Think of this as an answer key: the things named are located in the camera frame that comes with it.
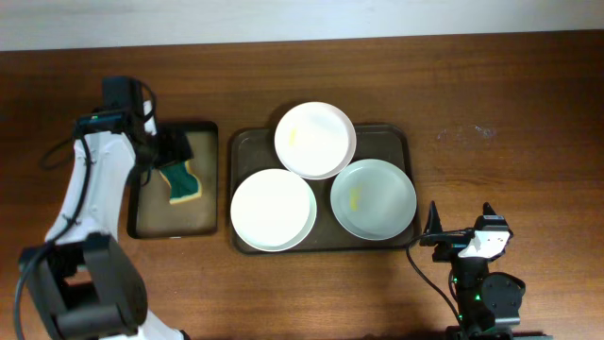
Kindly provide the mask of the green yellow sponge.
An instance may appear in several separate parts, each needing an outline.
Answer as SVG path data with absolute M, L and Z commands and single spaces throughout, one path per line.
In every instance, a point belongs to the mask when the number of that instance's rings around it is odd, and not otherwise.
M 201 181 L 192 172 L 189 161 L 162 167 L 159 173 L 170 188 L 171 205 L 195 200 L 203 194 Z

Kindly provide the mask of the pinkish white plate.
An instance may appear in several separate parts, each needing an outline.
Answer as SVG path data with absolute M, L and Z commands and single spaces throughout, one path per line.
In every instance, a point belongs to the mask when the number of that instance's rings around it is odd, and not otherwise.
M 325 102 L 306 102 L 279 120 L 274 145 L 286 169 L 304 179 L 329 179 L 351 163 L 357 136 L 342 110 Z

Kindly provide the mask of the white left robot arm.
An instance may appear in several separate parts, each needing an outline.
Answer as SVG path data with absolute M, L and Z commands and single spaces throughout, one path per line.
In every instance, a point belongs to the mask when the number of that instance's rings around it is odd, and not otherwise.
M 25 336 L 27 291 L 53 339 L 185 340 L 149 310 L 143 278 L 118 244 L 118 223 L 125 187 L 142 173 L 159 171 L 172 204 L 199 198 L 193 152 L 184 133 L 157 126 L 157 98 L 142 81 L 106 77 L 102 95 L 102 105 L 75 123 L 74 168 L 56 221 L 42 245 L 20 255 L 15 335 Z

